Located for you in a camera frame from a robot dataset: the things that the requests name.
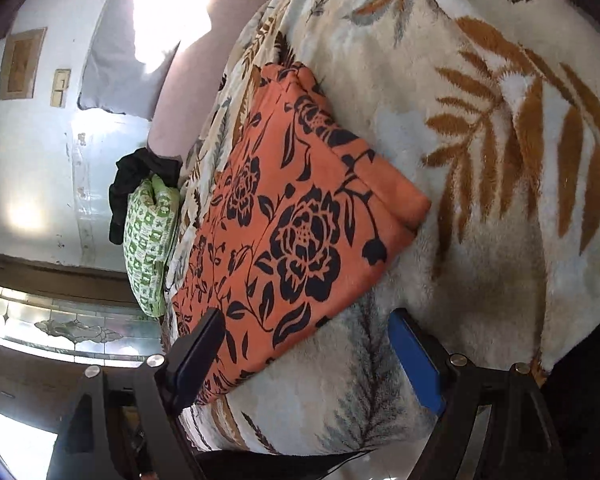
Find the orange black floral garment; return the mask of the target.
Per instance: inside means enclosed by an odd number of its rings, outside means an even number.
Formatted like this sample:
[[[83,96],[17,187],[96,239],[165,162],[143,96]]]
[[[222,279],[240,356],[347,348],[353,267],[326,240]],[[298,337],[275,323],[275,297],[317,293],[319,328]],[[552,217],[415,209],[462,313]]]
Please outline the orange black floral garment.
[[[210,309],[225,318],[197,403],[234,390],[368,292],[429,207],[336,123],[306,66],[264,66],[173,299],[181,334]]]

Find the pink sofa backrest cushion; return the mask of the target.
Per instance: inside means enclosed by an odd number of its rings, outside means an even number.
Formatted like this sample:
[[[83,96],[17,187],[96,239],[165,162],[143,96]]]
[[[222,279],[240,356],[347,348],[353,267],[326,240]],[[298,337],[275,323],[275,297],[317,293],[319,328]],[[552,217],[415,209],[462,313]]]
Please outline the pink sofa backrest cushion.
[[[148,148],[160,157],[187,158],[220,88],[240,32],[266,0],[207,0],[211,29],[176,51],[155,109]]]

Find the beige leaf pattern blanket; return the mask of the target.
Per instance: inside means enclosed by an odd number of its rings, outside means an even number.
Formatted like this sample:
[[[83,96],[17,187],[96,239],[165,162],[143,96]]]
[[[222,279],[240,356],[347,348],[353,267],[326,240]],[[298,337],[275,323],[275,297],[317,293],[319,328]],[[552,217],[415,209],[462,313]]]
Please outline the beige leaf pattern blanket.
[[[600,32],[567,0],[270,0],[240,33],[185,170],[173,307],[264,66],[306,66],[336,123],[430,203],[377,283],[181,423],[199,452],[419,442],[434,415],[387,335],[405,308],[476,364],[556,368],[600,325]]]

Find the stained glass door panel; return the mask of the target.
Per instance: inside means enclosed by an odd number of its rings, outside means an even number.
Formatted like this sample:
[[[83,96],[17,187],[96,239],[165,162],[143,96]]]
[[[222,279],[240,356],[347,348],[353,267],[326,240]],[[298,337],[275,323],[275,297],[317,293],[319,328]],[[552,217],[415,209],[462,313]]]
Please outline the stained glass door panel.
[[[162,351],[159,322],[136,307],[81,304],[1,286],[0,346],[112,367],[137,367]]]

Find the wall light switch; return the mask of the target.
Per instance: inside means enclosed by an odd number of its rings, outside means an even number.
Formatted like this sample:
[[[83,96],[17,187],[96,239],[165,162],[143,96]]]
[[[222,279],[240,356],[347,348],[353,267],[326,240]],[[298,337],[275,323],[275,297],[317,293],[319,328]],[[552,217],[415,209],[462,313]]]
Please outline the wall light switch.
[[[71,70],[68,68],[60,68],[55,70],[52,92],[50,92],[50,106],[64,107],[66,102],[66,93],[69,89]]]

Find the white lavender pillow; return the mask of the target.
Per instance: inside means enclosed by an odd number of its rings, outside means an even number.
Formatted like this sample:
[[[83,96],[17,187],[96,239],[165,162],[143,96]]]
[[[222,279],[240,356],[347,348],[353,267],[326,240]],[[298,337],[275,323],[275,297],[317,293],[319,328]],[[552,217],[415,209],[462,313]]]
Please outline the white lavender pillow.
[[[84,64],[79,109],[151,120],[176,51],[211,29],[207,0],[107,0]]]

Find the black garment on pillow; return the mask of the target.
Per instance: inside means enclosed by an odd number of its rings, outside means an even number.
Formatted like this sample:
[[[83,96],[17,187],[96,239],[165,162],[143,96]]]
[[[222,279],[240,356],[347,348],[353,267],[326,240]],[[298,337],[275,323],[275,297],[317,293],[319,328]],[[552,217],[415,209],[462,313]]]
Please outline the black garment on pillow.
[[[109,223],[111,244],[120,246],[123,243],[129,196],[142,181],[156,174],[166,186],[175,188],[182,165],[181,159],[158,156],[150,148],[139,148],[116,162],[116,176],[108,191],[108,203],[111,210]]]

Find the green white patterned pillow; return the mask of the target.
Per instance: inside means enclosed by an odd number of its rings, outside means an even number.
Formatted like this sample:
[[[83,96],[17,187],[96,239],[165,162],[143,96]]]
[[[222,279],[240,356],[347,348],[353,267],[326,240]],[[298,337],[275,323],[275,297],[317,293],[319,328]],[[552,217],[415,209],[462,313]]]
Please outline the green white patterned pillow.
[[[140,310],[160,318],[166,310],[163,284],[173,246],[180,194],[152,174],[129,196],[123,255],[132,293]]]

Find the framed wall picture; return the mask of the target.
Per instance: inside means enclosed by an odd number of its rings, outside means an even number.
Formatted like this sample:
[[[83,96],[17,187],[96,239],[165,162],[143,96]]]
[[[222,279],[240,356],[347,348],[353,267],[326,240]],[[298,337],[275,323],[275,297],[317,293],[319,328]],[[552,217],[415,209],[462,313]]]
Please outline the framed wall picture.
[[[32,99],[47,28],[10,34],[0,70],[0,101]]]

